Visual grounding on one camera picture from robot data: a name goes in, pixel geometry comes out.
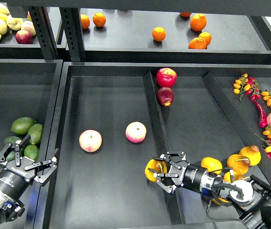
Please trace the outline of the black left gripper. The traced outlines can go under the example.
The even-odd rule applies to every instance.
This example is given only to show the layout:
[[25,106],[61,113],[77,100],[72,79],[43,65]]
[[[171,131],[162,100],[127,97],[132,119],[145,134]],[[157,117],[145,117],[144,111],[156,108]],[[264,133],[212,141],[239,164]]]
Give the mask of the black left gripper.
[[[45,186],[57,170],[59,149],[54,150],[54,156],[45,161],[34,162],[22,157],[25,147],[30,143],[31,136],[26,135],[19,143],[7,143],[0,151],[0,166],[6,166],[0,172],[0,191],[13,202],[17,202],[27,187],[35,180],[40,186]],[[14,152],[15,159],[8,162],[8,155]]]

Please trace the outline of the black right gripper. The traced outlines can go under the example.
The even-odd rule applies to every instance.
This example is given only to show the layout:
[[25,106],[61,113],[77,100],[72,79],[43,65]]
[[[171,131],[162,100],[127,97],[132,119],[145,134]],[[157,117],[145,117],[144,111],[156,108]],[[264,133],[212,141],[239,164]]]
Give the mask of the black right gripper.
[[168,151],[153,160],[164,165],[169,173],[154,173],[156,184],[166,193],[172,194],[178,187],[186,188],[196,193],[203,192],[203,179],[208,176],[203,167],[190,164],[184,151]]

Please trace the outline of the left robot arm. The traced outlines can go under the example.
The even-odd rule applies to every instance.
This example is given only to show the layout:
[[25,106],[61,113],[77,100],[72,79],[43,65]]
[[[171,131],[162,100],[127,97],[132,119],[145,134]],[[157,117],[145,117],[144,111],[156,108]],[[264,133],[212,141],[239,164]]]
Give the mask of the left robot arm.
[[26,135],[22,141],[8,142],[0,151],[0,166],[4,167],[0,172],[0,224],[20,217],[25,211],[20,197],[27,187],[34,181],[45,186],[57,169],[58,149],[52,158],[41,162],[21,155],[30,139]]

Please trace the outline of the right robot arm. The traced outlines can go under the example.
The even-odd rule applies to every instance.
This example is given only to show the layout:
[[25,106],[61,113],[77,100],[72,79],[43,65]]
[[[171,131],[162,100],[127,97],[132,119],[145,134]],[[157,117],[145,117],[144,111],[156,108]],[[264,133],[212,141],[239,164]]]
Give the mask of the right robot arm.
[[248,229],[271,229],[271,186],[254,175],[235,180],[233,169],[228,169],[230,182],[214,170],[187,162],[184,152],[167,152],[147,163],[145,175],[169,194],[181,187],[201,194],[209,203],[233,206]]

